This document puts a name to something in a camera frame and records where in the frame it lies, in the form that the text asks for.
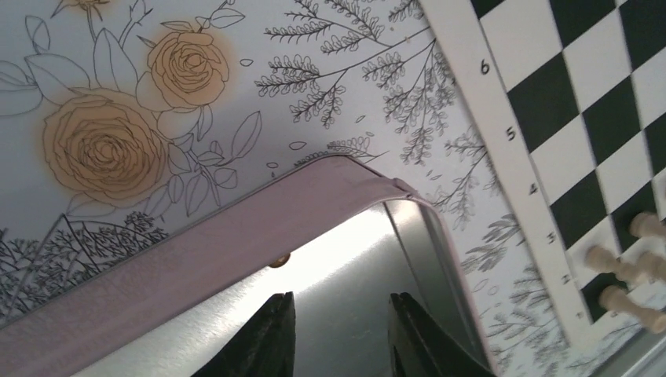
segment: wooden chess pawn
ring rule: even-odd
[[[666,258],[647,251],[639,257],[636,267],[649,277],[666,282]]]
[[[642,212],[631,221],[629,233],[637,238],[658,236],[666,240],[666,225],[659,221],[656,214]]]
[[[633,285],[647,281],[648,273],[631,263],[620,262],[612,252],[600,246],[592,247],[585,255],[585,265],[598,273],[614,273],[618,280]]]
[[[609,311],[631,314],[637,317],[643,327],[654,334],[666,330],[666,313],[637,305],[627,296],[627,292],[620,287],[612,285],[604,289],[599,296],[599,305]]]

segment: chessboard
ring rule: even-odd
[[[628,268],[665,255],[630,228],[666,217],[666,2],[421,4],[567,338],[593,342],[622,317],[599,305],[605,287],[636,302],[666,289],[586,263],[595,247]]]

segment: orange rose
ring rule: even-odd
[[[145,199],[161,183],[167,143],[155,116],[125,93],[77,89],[45,119],[46,162],[65,187],[116,207]]]
[[[169,33],[148,55],[148,66],[151,71],[139,80],[137,96],[142,106],[156,112],[209,104],[229,80],[227,61],[208,34]]]

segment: checkered pattern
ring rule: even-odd
[[[666,217],[666,2],[471,1],[574,265],[626,251]]]

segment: pink tray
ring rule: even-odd
[[[431,208],[402,180],[349,157],[312,161],[0,330],[0,375],[76,373],[355,214],[396,199]],[[448,250],[482,334],[455,249]]]

